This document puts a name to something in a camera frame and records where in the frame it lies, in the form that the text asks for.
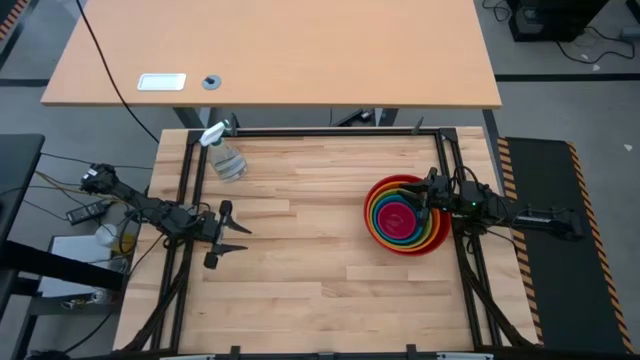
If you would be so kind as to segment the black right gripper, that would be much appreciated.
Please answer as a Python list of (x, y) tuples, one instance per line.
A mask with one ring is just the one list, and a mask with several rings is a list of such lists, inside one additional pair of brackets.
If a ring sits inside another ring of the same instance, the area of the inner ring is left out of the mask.
[(416, 210), (418, 224), (426, 225), (431, 218), (431, 208), (437, 208), (447, 212), (456, 212), (459, 208), (458, 195), (455, 192), (458, 179), (438, 173), (435, 167), (431, 167), (425, 180), (404, 183), (400, 187), (416, 195), (411, 204)]

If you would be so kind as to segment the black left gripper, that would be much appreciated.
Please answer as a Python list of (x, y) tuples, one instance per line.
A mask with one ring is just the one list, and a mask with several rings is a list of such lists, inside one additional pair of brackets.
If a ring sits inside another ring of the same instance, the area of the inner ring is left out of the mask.
[(241, 245), (218, 244), (223, 226), (245, 234), (252, 233), (251, 230), (235, 222), (232, 217), (232, 212), (232, 202), (230, 200), (222, 200), (219, 206), (220, 217), (210, 211), (205, 211), (201, 214), (199, 240), (212, 245), (211, 250), (206, 253), (204, 258), (203, 265), (207, 269), (215, 270), (219, 258), (226, 253), (247, 250), (247, 247)]

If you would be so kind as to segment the pink plastic bowl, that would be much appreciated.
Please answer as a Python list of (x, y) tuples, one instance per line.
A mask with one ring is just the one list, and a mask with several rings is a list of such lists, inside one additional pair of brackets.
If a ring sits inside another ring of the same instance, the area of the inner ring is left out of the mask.
[(383, 205), (379, 209), (377, 221), (380, 230), (394, 239), (409, 237), (416, 227), (416, 216), (413, 210), (401, 202)]

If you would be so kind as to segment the blue plastic bowl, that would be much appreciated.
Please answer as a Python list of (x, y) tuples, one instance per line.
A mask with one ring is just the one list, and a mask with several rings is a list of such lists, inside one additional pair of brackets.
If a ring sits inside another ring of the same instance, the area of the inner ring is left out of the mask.
[[(378, 221), (377, 221), (377, 215), (378, 215), (379, 209), (383, 205), (385, 205), (387, 203), (390, 203), (390, 202), (401, 202), (401, 203), (404, 203), (404, 204), (408, 205), (413, 210), (413, 212), (414, 212), (414, 214), (416, 216), (416, 227), (414, 229), (414, 232), (409, 237), (406, 237), (406, 238), (403, 238), (403, 239), (394, 239), (394, 238), (391, 238), (391, 237), (385, 235), (380, 230), (379, 225), (378, 225)], [(400, 195), (390, 195), (390, 196), (387, 196), (384, 199), (380, 200), (379, 203), (374, 207), (373, 220), (374, 220), (374, 227), (380, 233), (381, 237), (383, 239), (393, 243), (393, 244), (396, 244), (396, 245), (409, 245), (409, 244), (418, 242), (419, 240), (421, 240), (425, 236), (425, 232), (428, 229), (427, 224), (423, 225), (423, 226), (420, 226), (418, 224), (418, 218), (417, 218), (416, 210), (414, 209), (414, 207), (408, 201), (406, 201)]]

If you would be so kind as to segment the yellow plastic bowl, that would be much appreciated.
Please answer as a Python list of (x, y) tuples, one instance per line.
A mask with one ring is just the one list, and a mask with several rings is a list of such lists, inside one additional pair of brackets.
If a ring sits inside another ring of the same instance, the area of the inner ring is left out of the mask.
[(441, 228), (438, 210), (427, 219), (407, 197), (401, 181), (388, 182), (372, 189), (366, 198), (365, 220), (372, 237), (384, 247), (401, 254), (424, 252), (432, 245)]

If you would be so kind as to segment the green plastic bowl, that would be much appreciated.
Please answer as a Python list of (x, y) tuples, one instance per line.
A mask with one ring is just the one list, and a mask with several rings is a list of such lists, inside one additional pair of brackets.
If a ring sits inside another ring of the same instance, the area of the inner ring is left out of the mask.
[(434, 216), (427, 219), (407, 200), (407, 190), (394, 188), (370, 200), (369, 216), (374, 232), (386, 243), (400, 249), (419, 247), (431, 236)]

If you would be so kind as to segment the clear spray bottle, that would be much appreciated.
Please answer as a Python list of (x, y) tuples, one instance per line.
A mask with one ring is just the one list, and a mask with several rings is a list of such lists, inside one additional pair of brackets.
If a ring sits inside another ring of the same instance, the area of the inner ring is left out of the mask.
[(230, 129), (229, 121), (223, 120), (205, 130), (199, 139), (200, 145), (208, 153), (214, 171), (226, 183), (240, 179), (248, 170), (244, 156), (223, 138)]

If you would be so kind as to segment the black power adapter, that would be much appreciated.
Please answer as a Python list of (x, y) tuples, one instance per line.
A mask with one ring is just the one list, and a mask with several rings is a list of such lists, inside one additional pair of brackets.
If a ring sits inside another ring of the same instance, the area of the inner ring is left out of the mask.
[(107, 213), (110, 206), (111, 202), (108, 200), (82, 205), (79, 208), (68, 211), (66, 213), (66, 219), (72, 226), (89, 220), (97, 220)]

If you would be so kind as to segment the white board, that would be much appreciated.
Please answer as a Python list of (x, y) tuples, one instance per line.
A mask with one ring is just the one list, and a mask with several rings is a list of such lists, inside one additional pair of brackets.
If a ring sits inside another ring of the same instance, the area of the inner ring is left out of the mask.
[(109, 241), (99, 236), (54, 236), (48, 252), (54, 256), (47, 262), (46, 276), (39, 282), (38, 292), (45, 298), (83, 296), (104, 291), (105, 270), (123, 273), (128, 260), (116, 253)]

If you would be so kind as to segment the black hazard-striped floor mat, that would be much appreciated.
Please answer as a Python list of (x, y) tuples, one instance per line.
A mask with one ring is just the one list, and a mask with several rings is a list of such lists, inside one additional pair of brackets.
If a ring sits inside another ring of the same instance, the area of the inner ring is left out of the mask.
[(569, 241), (512, 228), (539, 343), (552, 350), (634, 353), (574, 145), (500, 137), (497, 149), (505, 194), (518, 211), (572, 210), (583, 231)]

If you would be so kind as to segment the beige wooden desk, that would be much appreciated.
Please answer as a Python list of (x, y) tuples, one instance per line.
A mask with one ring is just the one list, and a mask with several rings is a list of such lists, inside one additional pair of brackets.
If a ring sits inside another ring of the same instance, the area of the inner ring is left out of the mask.
[[(87, 0), (84, 12), (46, 105), (501, 104), (473, 0)], [(141, 92), (144, 73), (187, 78)]]

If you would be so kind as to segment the black side table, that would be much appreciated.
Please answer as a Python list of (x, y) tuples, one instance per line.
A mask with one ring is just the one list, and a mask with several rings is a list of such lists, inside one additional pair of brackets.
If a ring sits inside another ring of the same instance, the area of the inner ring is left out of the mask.
[(9, 235), (44, 141), (42, 134), (0, 134), (0, 245)]

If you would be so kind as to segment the black computer case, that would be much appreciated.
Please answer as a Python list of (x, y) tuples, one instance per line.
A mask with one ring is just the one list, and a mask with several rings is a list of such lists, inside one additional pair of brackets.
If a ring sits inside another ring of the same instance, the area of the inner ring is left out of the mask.
[(506, 0), (516, 42), (571, 42), (609, 0)]

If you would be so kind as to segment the black aluminium table frame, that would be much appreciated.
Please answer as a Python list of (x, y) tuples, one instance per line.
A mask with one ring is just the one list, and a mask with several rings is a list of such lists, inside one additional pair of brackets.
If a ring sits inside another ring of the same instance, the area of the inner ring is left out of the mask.
[(458, 148), (409, 130), (287, 129), (237, 137), (249, 170), (224, 184), (190, 163), (188, 185), (212, 207), (228, 199), (242, 231), (218, 266), (191, 262), (179, 338), (183, 353), (397, 352), (473, 346), (457, 258), (447, 238), (434, 252), (403, 256), (379, 245), (364, 201), (379, 180), (423, 177), (441, 163), (468, 166), (495, 186), (479, 127), (456, 131)]

